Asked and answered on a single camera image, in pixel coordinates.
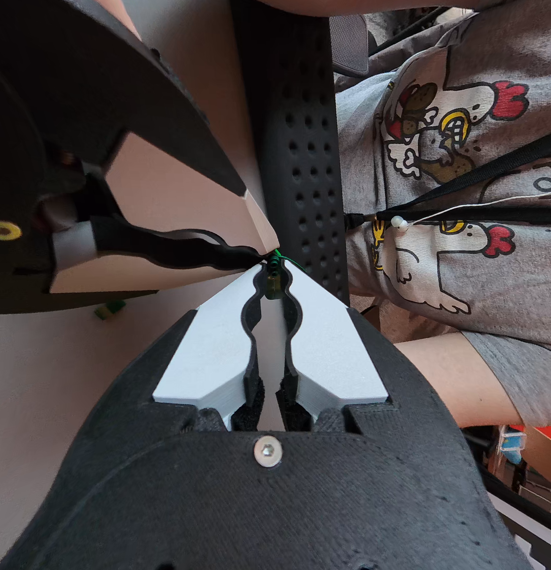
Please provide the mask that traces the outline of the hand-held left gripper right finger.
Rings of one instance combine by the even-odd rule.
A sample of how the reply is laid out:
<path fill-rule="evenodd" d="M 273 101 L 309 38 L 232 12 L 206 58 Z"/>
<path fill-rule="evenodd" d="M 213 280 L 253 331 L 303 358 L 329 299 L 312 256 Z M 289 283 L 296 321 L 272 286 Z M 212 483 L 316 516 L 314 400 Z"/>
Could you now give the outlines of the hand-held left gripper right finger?
<path fill-rule="evenodd" d="M 325 410 L 382 405 L 389 394 L 348 306 L 292 262 L 281 262 L 287 329 L 276 393 L 286 431 L 311 431 Z"/>

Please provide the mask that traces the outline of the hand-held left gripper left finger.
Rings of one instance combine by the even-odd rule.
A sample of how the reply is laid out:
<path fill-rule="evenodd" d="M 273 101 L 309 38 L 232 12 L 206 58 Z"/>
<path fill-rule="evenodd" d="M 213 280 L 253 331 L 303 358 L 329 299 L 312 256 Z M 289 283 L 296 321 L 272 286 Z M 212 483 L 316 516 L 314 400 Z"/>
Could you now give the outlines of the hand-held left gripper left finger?
<path fill-rule="evenodd" d="M 153 391 L 155 402 L 214 409 L 232 431 L 232 416 L 253 403 L 257 390 L 252 330 L 265 274 L 259 263 L 198 306 Z"/>

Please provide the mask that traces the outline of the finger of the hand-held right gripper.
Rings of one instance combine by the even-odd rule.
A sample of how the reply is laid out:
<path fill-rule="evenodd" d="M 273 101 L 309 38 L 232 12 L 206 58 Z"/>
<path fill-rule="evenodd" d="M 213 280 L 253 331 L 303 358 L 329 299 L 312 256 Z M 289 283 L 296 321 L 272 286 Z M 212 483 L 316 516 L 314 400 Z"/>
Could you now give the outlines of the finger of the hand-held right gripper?
<path fill-rule="evenodd" d="M 129 133 L 105 174 L 123 217 L 157 232 L 206 230 L 229 246 L 260 254 L 279 248 L 276 232 L 250 192 L 223 188 Z"/>
<path fill-rule="evenodd" d="M 246 271 L 263 259 L 205 230 L 156 232 L 94 216 L 52 236 L 51 293 L 174 289 Z"/>

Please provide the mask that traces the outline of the small green lego stem piece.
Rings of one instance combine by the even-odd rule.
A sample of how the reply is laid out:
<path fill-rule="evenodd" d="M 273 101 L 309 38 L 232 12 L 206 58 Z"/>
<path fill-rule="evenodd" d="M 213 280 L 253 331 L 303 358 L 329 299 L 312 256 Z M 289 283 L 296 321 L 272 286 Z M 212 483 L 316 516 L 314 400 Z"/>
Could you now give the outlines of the small green lego stem piece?
<path fill-rule="evenodd" d="M 282 269 L 283 256 L 275 249 L 266 260 L 266 288 L 267 300 L 281 300 L 285 293 L 286 277 Z"/>

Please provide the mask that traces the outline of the person's left forearm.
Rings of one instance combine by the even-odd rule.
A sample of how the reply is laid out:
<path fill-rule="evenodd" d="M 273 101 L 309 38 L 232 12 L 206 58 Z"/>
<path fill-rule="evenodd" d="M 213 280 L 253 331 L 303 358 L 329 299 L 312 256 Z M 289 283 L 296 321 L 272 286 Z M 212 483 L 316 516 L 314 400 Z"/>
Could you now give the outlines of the person's left forearm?
<path fill-rule="evenodd" d="M 523 424 L 498 378 L 462 333 L 396 347 L 436 390 L 460 428 Z"/>

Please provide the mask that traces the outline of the green and yellow lego piece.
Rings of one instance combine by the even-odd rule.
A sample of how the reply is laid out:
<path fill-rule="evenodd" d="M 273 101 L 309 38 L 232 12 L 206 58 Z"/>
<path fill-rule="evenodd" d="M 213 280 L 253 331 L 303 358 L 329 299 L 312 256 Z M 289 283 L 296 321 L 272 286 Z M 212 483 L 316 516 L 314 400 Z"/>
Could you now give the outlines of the green and yellow lego piece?
<path fill-rule="evenodd" d="M 102 321 L 112 319 L 117 313 L 119 313 L 126 306 L 124 300 L 112 300 L 106 304 L 96 308 L 94 314 L 97 318 Z"/>

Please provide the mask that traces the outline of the black perforated panel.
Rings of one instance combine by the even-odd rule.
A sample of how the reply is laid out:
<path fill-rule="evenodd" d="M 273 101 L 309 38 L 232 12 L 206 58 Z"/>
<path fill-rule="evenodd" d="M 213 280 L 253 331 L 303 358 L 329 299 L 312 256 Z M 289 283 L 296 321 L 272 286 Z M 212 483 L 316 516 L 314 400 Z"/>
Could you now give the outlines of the black perforated panel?
<path fill-rule="evenodd" d="M 329 20 L 259 1 L 230 8 L 279 251 L 349 306 Z"/>

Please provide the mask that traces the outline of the grey mesh chair part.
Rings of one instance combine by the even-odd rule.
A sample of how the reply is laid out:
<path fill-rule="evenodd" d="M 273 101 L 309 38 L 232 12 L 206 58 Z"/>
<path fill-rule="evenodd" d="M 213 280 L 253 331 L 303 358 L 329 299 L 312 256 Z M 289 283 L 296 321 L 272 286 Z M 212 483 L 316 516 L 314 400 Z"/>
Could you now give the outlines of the grey mesh chair part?
<path fill-rule="evenodd" d="M 333 71 L 350 77 L 368 73 L 368 29 L 362 15 L 338 15 L 329 18 Z"/>

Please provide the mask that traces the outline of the cardboard box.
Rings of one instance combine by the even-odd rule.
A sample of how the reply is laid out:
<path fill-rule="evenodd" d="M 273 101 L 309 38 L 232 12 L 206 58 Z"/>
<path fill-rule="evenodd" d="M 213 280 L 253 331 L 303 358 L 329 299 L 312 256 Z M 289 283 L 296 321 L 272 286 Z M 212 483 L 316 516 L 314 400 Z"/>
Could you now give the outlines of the cardboard box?
<path fill-rule="evenodd" d="M 525 428 L 525 434 L 522 458 L 529 467 L 551 481 L 551 438 L 532 426 Z"/>

